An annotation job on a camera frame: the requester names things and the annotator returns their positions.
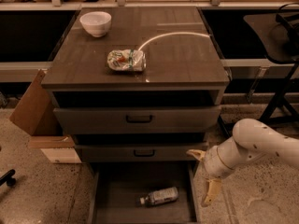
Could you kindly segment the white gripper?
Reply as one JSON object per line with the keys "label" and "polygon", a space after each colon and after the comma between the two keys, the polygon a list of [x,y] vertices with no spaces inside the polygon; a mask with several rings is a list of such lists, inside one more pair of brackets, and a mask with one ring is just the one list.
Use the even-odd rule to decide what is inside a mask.
{"label": "white gripper", "polygon": [[233,137],[218,146],[213,146],[207,152],[200,149],[189,149],[187,155],[198,161],[203,161],[210,178],[204,182],[204,192],[201,205],[210,206],[221,192],[221,179],[232,174],[235,168],[247,162],[249,151],[241,147]]}

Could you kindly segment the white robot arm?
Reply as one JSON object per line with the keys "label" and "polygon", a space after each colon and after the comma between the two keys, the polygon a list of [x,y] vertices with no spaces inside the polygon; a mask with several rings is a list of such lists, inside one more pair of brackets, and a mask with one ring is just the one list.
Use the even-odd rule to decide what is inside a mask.
{"label": "white robot arm", "polygon": [[256,119],[242,119],[233,127],[232,136],[207,151],[189,149],[189,156],[199,161],[204,178],[201,205],[208,207],[221,191],[221,181],[236,167],[247,165],[263,155],[273,155],[299,168],[299,140],[276,132]]}

